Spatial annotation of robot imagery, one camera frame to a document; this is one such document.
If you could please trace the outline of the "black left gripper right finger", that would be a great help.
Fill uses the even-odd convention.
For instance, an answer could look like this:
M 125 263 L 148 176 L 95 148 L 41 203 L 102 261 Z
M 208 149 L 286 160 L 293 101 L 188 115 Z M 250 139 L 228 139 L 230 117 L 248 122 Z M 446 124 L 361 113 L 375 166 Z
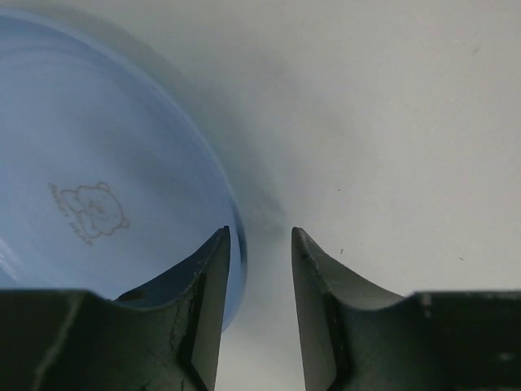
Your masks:
M 517 291 L 397 295 L 300 228 L 291 265 L 308 390 L 517 390 Z

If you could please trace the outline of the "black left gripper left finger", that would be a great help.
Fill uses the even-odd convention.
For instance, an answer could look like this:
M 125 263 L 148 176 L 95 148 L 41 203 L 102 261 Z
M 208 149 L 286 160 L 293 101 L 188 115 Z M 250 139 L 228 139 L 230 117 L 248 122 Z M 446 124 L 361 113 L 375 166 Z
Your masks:
M 86 290 L 2 290 L 2 389 L 214 389 L 229 270 L 223 227 L 114 301 Z

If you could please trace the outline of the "blue plastic plate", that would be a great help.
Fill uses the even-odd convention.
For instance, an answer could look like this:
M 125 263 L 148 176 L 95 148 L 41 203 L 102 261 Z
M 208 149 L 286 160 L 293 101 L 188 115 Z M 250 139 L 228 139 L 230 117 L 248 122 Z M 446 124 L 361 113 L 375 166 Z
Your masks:
M 229 182 L 172 97 L 101 42 L 1 9 L 1 285 L 114 299 L 230 229 L 223 323 L 245 285 Z

